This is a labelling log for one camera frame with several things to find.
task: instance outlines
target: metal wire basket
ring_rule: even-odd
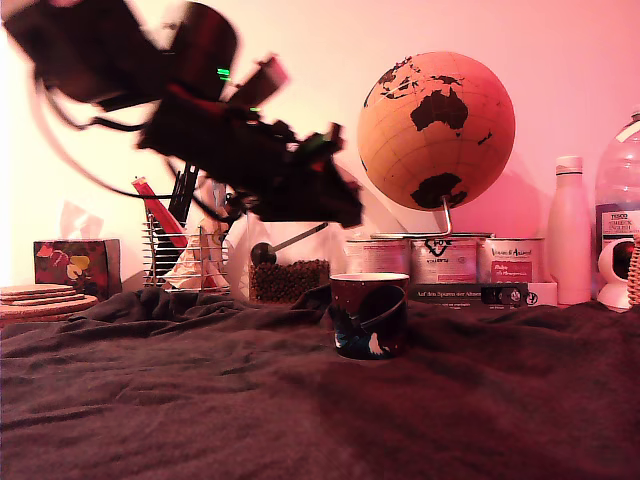
[[[151,212],[143,222],[144,286],[168,291],[205,291],[228,295],[226,281],[229,249],[226,232],[210,233],[202,226],[193,234],[165,233]],[[176,247],[172,237],[186,237],[186,248]]]

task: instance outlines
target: box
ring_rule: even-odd
[[[557,305],[557,284],[414,284],[409,288],[408,297],[454,310],[499,314],[523,307]]]
[[[117,239],[36,241],[33,253],[35,283],[71,285],[99,301],[122,291]]]

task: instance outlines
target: cork globe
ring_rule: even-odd
[[[515,138],[511,99],[482,63],[451,52],[407,57],[380,77],[358,121],[373,184],[416,210],[451,207],[500,176]]]

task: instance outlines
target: colorful tissue box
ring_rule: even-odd
[[[33,253],[35,283],[71,285],[99,301],[122,291],[117,239],[37,241]]]

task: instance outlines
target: spoon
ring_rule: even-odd
[[[303,238],[307,238],[309,235],[313,235],[314,233],[319,232],[320,230],[322,230],[323,228],[326,228],[327,226],[329,226],[329,223],[327,222],[321,223],[317,227],[313,227],[312,229],[307,230],[306,232],[302,232],[299,235],[296,235],[295,237],[290,238],[289,240],[279,243],[275,247],[271,246],[267,242],[256,243],[251,249],[251,263],[253,263],[253,265],[256,267],[261,263],[274,264],[276,263],[276,259],[277,259],[276,252],[278,250],[282,250],[283,248],[288,247],[289,245],[292,245],[302,240]]]

